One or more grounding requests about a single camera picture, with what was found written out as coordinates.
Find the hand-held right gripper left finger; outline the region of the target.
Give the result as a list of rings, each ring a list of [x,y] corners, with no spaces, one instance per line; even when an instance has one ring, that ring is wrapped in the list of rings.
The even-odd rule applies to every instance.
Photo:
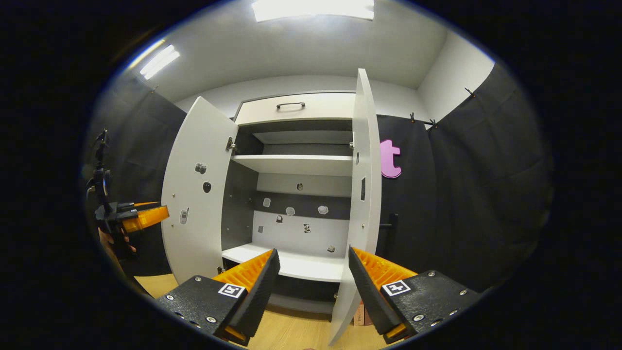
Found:
[[[257,333],[279,271],[278,250],[273,248],[215,277],[195,275],[155,303],[201,333],[247,346]]]

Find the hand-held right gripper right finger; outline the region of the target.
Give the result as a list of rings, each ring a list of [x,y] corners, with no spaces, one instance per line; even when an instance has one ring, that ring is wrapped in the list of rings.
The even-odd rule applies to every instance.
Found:
[[[437,270],[416,273],[353,246],[348,250],[348,266],[386,344],[423,337],[482,299],[481,293]]]

